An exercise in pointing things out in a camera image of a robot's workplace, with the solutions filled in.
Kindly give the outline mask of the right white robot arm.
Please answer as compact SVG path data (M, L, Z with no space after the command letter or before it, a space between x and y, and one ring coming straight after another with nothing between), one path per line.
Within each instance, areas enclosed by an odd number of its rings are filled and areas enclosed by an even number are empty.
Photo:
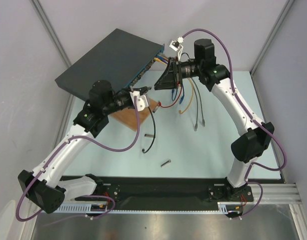
M264 123L246 104L231 78L229 70L217 63L215 46L211 39L194 42L194 58L181 62L183 38L170 43L177 57L170 57L165 71L154 84L155 90L171 90L183 79L197 77L224 106L233 120L239 138L231 144L234 161L223 186L223 197L237 200L247 189L247 175L251 165L268 148L274 133L272 123Z

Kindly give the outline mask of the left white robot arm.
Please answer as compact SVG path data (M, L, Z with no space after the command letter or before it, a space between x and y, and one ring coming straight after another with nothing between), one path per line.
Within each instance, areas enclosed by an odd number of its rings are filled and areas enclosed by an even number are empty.
M104 188L99 178L87 174L74 180L62 181L66 169L89 143L111 152L125 152L131 149L140 134L140 112L150 106L147 92L150 87L133 88L131 86L115 92L107 80L96 81L89 91L82 110L73 120L66 136L33 170L22 170L17 179L22 195L16 207L16 219L20 217L20 208L27 198L47 214L55 212L65 200L88 196L99 200ZM134 109L136 115L136 136L125 148L112 148L96 141L96 137L109 123L108 116L124 109Z

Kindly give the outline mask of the wooden board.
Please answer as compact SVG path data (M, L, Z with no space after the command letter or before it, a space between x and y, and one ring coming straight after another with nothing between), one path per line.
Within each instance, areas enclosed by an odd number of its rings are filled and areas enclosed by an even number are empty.
M141 125L150 116L150 111L146 108L143 111L140 111L138 114L139 122ZM128 127L129 129L133 130L134 132L137 131L137 118L134 109L125 108L118 112L112 113L109 116L114 118L124 126Z

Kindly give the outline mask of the dark grey network switch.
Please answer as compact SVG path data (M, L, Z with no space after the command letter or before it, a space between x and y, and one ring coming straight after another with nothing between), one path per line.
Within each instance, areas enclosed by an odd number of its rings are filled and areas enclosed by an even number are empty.
M165 46L115 29L55 79L59 88L86 101L93 84L110 82L115 92L135 84Z

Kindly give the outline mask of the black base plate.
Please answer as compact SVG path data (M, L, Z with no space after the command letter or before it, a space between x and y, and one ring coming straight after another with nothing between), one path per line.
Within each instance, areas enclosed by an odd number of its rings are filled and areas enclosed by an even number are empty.
M251 203L250 186L233 188L225 178L161 178L161 177L100 177L102 186L86 197L99 201L100 196L114 200L109 205L119 208L149 208L153 210L202 210L211 203L234 205Z

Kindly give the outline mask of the aluminium rail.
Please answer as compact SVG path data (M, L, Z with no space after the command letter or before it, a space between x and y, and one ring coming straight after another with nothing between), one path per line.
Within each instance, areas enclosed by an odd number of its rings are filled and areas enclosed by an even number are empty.
M299 205L302 200L295 183L261 184L263 205Z

